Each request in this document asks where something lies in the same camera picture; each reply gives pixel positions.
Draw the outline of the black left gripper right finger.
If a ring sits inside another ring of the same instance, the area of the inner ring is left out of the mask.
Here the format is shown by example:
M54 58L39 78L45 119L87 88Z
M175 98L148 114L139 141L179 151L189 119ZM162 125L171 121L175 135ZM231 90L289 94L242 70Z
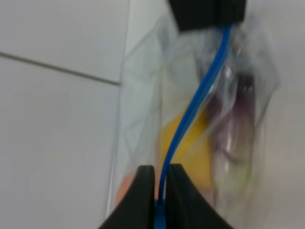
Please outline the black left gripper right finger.
M165 222L168 229L231 229L204 199L180 164L167 171Z

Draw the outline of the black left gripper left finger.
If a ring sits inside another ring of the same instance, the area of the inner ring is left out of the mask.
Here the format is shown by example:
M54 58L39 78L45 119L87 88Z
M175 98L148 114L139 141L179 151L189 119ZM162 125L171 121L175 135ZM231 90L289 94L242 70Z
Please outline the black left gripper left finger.
M155 172L151 165L139 166L121 202L101 229L154 228Z

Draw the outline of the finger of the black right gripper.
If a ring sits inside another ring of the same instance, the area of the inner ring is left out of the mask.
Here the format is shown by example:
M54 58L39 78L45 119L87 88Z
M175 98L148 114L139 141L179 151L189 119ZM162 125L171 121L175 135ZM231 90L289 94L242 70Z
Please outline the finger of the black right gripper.
M246 0L169 0L179 31L224 27L244 20Z

